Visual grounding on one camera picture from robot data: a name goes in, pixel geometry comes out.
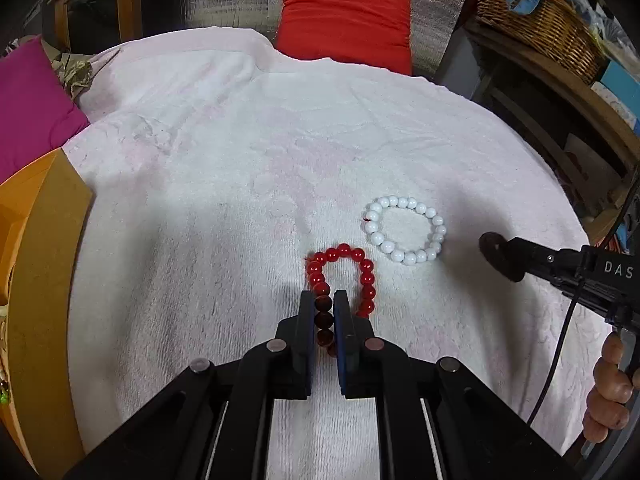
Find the right hand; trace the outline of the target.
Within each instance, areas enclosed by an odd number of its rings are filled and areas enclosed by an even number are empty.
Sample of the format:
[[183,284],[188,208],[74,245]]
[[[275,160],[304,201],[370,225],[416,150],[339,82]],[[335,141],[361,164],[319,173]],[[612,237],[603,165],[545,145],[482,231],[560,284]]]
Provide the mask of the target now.
[[620,370],[623,341],[615,332],[608,335],[593,369],[594,386],[586,399],[582,433],[588,442],[601,443],[608,433],[624,429],[630,419],[625,404],[639,389],[639,371],[629,378]]

